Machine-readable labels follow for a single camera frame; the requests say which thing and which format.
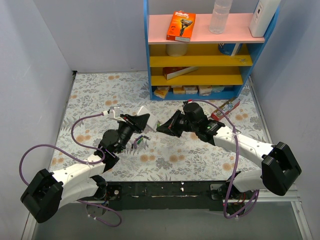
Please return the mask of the white remote with display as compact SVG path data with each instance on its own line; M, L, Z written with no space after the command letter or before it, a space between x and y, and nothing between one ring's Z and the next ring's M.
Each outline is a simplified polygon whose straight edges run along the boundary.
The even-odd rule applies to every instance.
M137 111L137 116L147 116L148 120L146 125L153 130L154 132L157 131L158 125L161 124L160 120L152 114L145 106L141 106L139 110Z

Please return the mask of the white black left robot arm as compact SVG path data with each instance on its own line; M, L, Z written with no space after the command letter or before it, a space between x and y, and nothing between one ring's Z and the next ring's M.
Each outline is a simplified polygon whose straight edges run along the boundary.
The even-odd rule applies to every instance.
M107 183L100 175L114 167L119 161L117 154L126 148L133 134L145 130L149 118L148 113L120 114L115 118L118 128L107 130L87 159L78 159L76 164L53 172L38 171L31 182L26 183L20 198L23 205L38 223L44 223L64 205L86 197L103 199Z

